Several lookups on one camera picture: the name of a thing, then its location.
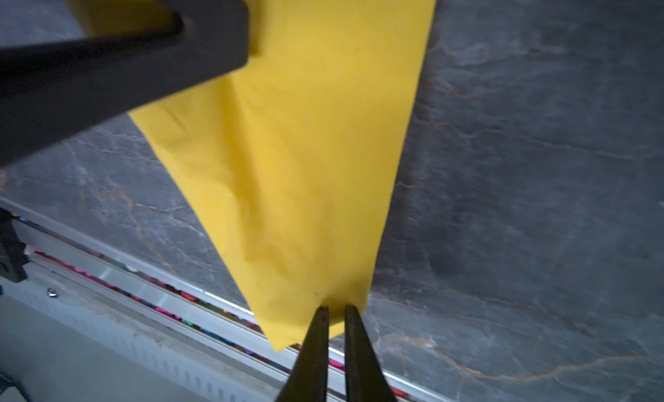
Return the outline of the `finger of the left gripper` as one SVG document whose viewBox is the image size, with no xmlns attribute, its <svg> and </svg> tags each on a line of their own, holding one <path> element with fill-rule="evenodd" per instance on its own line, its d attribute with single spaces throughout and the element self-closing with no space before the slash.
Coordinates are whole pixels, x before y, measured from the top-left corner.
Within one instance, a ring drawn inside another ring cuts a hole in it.
<svg viewBox="0 0 664 402">
<path fill-rule="evenodd" d="M 157 1 L 163 28 L 2 49 L 3 164 L 247 64 L 242 0 Z"/>
</svg>

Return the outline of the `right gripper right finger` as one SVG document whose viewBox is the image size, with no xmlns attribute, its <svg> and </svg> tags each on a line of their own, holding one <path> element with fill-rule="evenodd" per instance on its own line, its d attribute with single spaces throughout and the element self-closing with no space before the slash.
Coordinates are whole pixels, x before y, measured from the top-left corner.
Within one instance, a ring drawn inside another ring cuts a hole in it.
<svg viewBox="0 0 664 402">
<path fill-rule="evenodd" d="M 361 314 L 354 305 L 348 305 L 345 309 L 344 326 L 347 401 L 396 402 L 397 398 L 380 368 Z"/>
</svg>

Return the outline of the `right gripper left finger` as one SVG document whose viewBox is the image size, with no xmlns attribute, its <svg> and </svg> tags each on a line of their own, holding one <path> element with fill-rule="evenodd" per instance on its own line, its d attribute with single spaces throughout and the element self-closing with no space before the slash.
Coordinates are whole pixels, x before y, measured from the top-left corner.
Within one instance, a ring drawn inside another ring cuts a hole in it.
<svg viewBox="0 0 664 402">
<path fill-rule="evenodd" d="M 328 394 L 330 312 L 319 307 L 276 402 L 322 402 Z"/>
</svg>

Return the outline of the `yellow paper napkin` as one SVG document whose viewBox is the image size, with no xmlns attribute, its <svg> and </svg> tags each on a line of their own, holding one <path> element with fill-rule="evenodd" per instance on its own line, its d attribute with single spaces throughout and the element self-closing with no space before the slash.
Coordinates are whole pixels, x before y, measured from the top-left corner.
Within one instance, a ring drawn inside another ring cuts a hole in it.
<svg viewBox="0 0 664 402">
<path fill-rule="evenodd" d="M 243 0 L 240 70 L 130 112 L 276 350 L 367 305 L 436 0 Z"/>
</svg>

